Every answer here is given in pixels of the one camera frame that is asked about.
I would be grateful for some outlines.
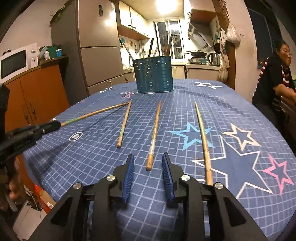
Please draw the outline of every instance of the table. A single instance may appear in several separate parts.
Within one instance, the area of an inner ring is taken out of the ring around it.
[[[217,81],[174,80],[174,91],[140,94],[136,83],[104,89],[73,105],[60,122],[133,100],[122,148],[116,148],[126,107],[75,122],[44,136],[24,153],[29,176],[55,201],[74,183],[96,183],[135,157],[127,209],[116,209],[121,240],[178,240],[182,205],[168,208],[161,158],[204,182],[199,105],[207,133],[214,182],[224,183],[270,239],[296,209],[296,159],[274,126],[253,105]],[[153,170],[145,168],[156,107],[162,101]],[[208,233],[208,222],[205,223]]]

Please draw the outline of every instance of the glasses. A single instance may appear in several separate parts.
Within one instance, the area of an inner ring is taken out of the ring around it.
[[[293,57],[293,55],[291,54],[291,52],[290,51],[287,51],[287,50],[285,50],[285,49],[281,49],[286,55],[290,55],[291,57]]]

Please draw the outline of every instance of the striped scarf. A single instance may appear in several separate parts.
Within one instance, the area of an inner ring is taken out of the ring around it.
[[[268,64],[268,59],[269,58],[266,59],[264,65],[262,66],[262,69],[260,71],[259,79],[258,79],[258,82],[257,83],[259,83],[259,81],[261,79],[261,76],[263,75],[263,72],[264,72],[264,70],[265,70],[265,68],[266,68],[266,66]],[[283,65],[281,65],[281,75],[283,77],[282,84],[284,84],[286,87],[289,88],[290,87],[290,75],[289,75],[289,73],[288,74],[285,74]]]

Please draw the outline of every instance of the orange cabinet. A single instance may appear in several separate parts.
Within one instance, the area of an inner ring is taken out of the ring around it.
[[[58,65],[21,76],[20,84],[35,125],[48,122],[69,108]]]
[[[5,114],[6,132],[30,124],[48,122],[69,108],[57,64],[44,68],[36,67],[4,84],[10,90]],[[27,174],[22,155],[17,157],[20,161],[22,181],[35,193],[34,183]]]

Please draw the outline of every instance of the window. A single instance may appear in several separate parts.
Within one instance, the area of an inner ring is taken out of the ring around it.
[[[170,55],[172,58],[183,58],[183,39],[179,20],[168,20],[164,22],[156,22],[156,35],[159,39],[159,48],[162,55],[164,55],[165,45],[168,44],[170,35],[173,35],[172,47]]]
[[[258,68],[275,51],[275,41],[281,40],[281,31],[271,6],[264,0],[244,0],[252,21],[256,45]]]

